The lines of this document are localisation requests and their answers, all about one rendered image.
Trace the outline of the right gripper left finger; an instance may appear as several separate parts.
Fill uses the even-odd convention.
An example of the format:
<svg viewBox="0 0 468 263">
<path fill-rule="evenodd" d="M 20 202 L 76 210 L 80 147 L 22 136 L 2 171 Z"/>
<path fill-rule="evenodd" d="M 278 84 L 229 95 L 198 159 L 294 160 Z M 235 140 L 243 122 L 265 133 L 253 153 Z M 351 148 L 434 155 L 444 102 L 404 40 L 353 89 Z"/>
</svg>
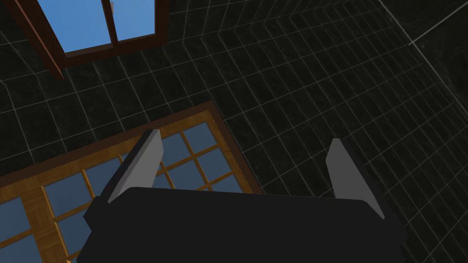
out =
<svg viewBox="0 0 468 263">
<path fill-rule="evenodd" d="M 146 130 L 127 154 L 99 197 L 105 202 L 111 203 L 129 188 L 151 187 L 163 153 L 164 147 L 160 130 Z"/>
</svg>

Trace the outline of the wooden glass-paned door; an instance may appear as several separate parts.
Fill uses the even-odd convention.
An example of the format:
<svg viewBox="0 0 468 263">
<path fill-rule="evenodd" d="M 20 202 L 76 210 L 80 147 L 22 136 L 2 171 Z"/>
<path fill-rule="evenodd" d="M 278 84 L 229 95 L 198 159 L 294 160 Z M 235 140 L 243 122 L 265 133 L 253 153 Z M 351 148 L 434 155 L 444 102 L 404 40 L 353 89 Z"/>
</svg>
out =
<svg viewBox="0 0 468 263">
<path fill-rule="evenodd" d="M 163 154 L 152 185 L 261 193 L 212 101 L 0 177 L 0 263 L 76 263 L 83 219 L 145 130 Z"/>
</svg>

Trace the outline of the dark brown framed window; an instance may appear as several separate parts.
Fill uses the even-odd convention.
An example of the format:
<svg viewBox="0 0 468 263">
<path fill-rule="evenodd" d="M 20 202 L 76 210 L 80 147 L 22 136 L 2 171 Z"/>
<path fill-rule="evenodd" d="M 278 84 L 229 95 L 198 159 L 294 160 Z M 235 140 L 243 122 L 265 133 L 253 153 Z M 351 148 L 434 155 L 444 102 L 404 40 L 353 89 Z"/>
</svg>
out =
<svg viewBox="0 0 468 263">
<path fill-rule="evenodd" d="M 170 0 L 0 0 L 48 72 L 167 43 Z"/>
</svg>

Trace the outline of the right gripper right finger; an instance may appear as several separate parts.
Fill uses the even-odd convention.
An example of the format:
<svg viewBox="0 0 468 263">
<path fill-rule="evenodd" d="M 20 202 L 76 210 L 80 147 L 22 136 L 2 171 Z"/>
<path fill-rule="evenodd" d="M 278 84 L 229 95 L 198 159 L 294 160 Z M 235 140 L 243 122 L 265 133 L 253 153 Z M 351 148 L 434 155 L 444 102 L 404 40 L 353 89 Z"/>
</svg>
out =
<svg viewBox="0 0 468 263">
<path fill-rule="evenodd" d="M 346 139 L 332 139 L 325 161 L 336 198 L 364 201 L 383 220 L 390 217 L 382 191 Z"/>
</svg>

